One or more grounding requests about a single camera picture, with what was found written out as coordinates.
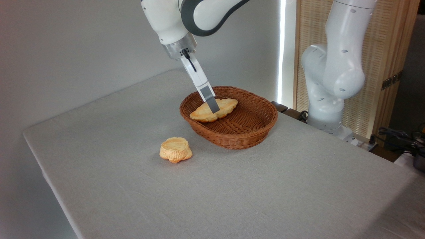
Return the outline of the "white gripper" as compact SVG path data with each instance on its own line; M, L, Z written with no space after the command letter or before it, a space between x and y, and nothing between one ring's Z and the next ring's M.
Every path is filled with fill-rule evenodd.
M212 113L217 113L220 108L214 98L215 93L196 56L194 54L183 54L181 61L194 86L200 88L199 93L203 101L207 103Z

